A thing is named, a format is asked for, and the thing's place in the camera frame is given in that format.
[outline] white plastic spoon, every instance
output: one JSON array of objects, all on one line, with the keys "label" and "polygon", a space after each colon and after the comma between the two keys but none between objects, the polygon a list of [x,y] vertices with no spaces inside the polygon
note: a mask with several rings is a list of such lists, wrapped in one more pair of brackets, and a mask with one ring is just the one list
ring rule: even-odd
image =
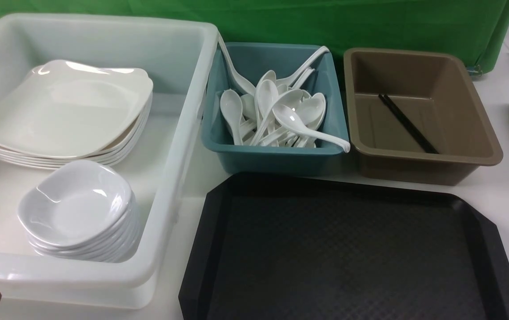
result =
[{"label": "white plastic spoon", "polygon": [[226,65],[228,67],[228,71],[230,72],[230,77],[236,87],[242,91],[242,93],[248,93],[250,95],[254,95],[256,88],[248,79],[243,77],[236,71],[234,68],[234,65],[232,64],[232,60],[230,60],[230,55],[228,54],[228,50],[226,49],[226,45],[224,44],[224,41],[222,40],[222,37],[219,35],[218,42],[220,46],[220,50],[222,51],[222,54],[224,55],[224,60],[226,60]]},{"label": "white plastic spoon", "polygon": [[[321,99],[319,95],[315,95],[315,98],[304,100],[302,103],[295,106],[293,110],[299,115],[301,121],[309,127],[309,124],[318,121],[320,117],[323,118],[323,115],[325,114],[325,99]],[[282,127],[272,133],[269,133],[261,139],[258,144],[261,146],[267,146],[276,140],[278,140],[278,144],[280,144],[284,139],[290,140],[293,136],[297,136],[297,134],[289,134],[288,129]]]},{"label": "white plastic spoon", "polygon": [[289,77],[278,79],[276,80],[276,85],[281,85],[283,83],[287,84],[289,87],[292,86],[292,84],[300,77],[300,75],[303,73],[303,71],[309,67],[312,63],[314,63],[315,60],[318,59],[321,55],[324,53],[329,52],[329,49],[327,47],[320,47],[316,50],[309,58],[306,60],[292,75]]},{"label": "white plastic spoon", "polygon": [[242,115],[245,118],[254,120],[256,124],[256,108],[254,107],[254,97],[246,93],[245,95],[241,95],[240,99],[242,100]]},{"label": "white plastic spoon", "polygon": [[332,144],[337,144],[343,148],[344,152],[349,152],[351,150],[351,144],[348,141],[338,138],[337,136],[308,129],[308,127],[303,124],[297,113],[283,104],[274,104],[272,112],[274,113],[276,120],[291,132],[297,133],[300,136],[311,136],[313,138],[331,142]]},{"label": "white plastic spoon", "polygon": [[236,146],[242,146],[242,138],[240,137],[240,123],[242,122],[242,101],[238,93],[233,90],[226,90],[220,96],[220,112],[226,120],[232,141]]},{"label": "white plastic spoon", "polygon": [[258,100],[258,104],[262,112],[264,112],[262,123],[258,127],[256,134],[252,142],[250,142],[251,146],[258,144],[260,139],[262,138],[262,134],[266,130],[266,127],[274,119],[272,116],[272,108],[275,104],[285,104],[285,105],[294,105],[299,103],[301,99],[302,92],[301,90],[290,90],[288,92],[282,93],[277,98],[273,98],[277,95],[276,84],[270,80],[265,80],[261,84],[259,95],[254,97],[255,100]]},{"label": "white plastic spoon", "polygon": [[272,104],[278,98],[278,89],[276,87],[276,83],[271,79],[264,79],[257,85],[256,95],[254,96],[254,104],[257,108],[257,115],[261,113],[262,117],[260,121],[258,121],[257,131],[254,134],[253,139],[250,142],[251,146],[254,146],[258,143],[258,140],[262,138],[262,134],[266,131],[266,127],[272,120],[270,118],[270,109],[272,109]]},{"label": "white plastic spoon", "polygon": [[[323,95],[323,93],[320,93],[320,92],[313,95],[312,99],[321,100],[321,103],[324,106],[323,113],[321,114],[319,119],[317,119],[316,121],[313,121],[309,124],[306,124],[306,123],[304,123],[304,124],[308,127],[308,129],[317,130],[317,129],[319,129],[319,127],[321,126],[321,123],[324,121],[324,118],[325,118],[325,103],[326,102],[325,102],[325,96]],[[299,148],[305,148],[308,146],[308,144],[313,144],[313,142],[315,140],[316,140],[315,138],[310,138],[309,136],[303,136],[300,140],[298,140],[298,142],[294,146],[299,147]]]},{"label": "white plastic spoon", "polygon": [[268,70],[264,75],[262,75],[262,77],[260,78],[260,80],[258,81],[258,83],[256,84],[256,90],[254,91],[255,94],[254,94],[254,109],[257,111],[256,112],[256,124],[257,124],[257,128],[260,129],[260,124],[262,122],[262,114],[263,112],[260,110],[260,107],[258,106],[258,99],[257,99],[257,96],[259,95],[259,91],[260,91],[260,85],[262,84],[262,82],[264,80],[270,80],[272,81],[273,83],[276,83],[276,72],[274,72],[274,70]]},{"label": "white plastic spoon", "polygon": [[299,89],[302,85],[307,81],[310,75],[315,71],[314,68],[307,68],[304,70],[304,72],[301,74],[301,76],[293,83],[292,89]]}]

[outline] white table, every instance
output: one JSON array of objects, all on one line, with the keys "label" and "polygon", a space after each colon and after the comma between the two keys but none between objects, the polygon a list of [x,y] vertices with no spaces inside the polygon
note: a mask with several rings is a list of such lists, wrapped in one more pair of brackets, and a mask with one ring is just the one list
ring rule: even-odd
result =
[{"label": "white table", "polygon": [[[506,42],[509,43],[509,32]],[[343,169],[333,168],[332,175],[328,179],[357,184],[443,191],[459,195],[496,223],[509,258],[509,53],[506,48],[502,48],[494,71],[476,81],[475,85],[504,150],[504,159],[498,166],[476,170],[459,186],[442,187],[368,180],[356,173],[354,160],[348,159]],[[206,150],[198,139],[185,182],[185,198],[179,210],[179,221],[169,240],[155,296],[147,307],[141,310],[116,310],[70,304],[2,300],[0,320],[181,320],[183,316],[177,294],[195,237],[205,194],[227,177],[228,174],[222,170],[216,154]]]}]

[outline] white square plate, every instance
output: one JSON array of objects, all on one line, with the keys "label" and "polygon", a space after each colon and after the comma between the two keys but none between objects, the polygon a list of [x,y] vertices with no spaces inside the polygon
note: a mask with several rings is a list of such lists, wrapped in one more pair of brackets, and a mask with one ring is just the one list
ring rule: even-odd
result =
[{"label": "white square plate", "polygon": [[0,101],[0,146],[48,158],[86,156],[122,135],[152,89],[139,74],[50,61]]}]

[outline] black chopstick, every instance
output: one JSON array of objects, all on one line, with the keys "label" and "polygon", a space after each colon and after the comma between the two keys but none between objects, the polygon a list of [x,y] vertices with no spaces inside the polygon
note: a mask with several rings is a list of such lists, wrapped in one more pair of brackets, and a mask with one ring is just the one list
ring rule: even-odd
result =
[{"label": "black chopstick", "polygon": [[395,118],[404,126],[416,142],[423,148],[427,153],[439,154],[436,148],[422,135],[422,133],[413,125],[412,122],[405,116],[404,113],[397,107],[397,105],[390,99],[388,95],[379,94],[379,99],[389,108]]}]

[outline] green cloth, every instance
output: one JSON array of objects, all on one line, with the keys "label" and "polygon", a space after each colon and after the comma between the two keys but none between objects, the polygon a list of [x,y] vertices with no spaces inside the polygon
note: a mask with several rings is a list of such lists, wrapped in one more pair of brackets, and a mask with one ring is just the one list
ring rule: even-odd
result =
[{"label": "green cloth", "polygon": [[509,25],[509,0],[0,0],[11,12],[205,21],[228,42],[327,45],[337,61],[352,47],[445,52],[484,72]]}]

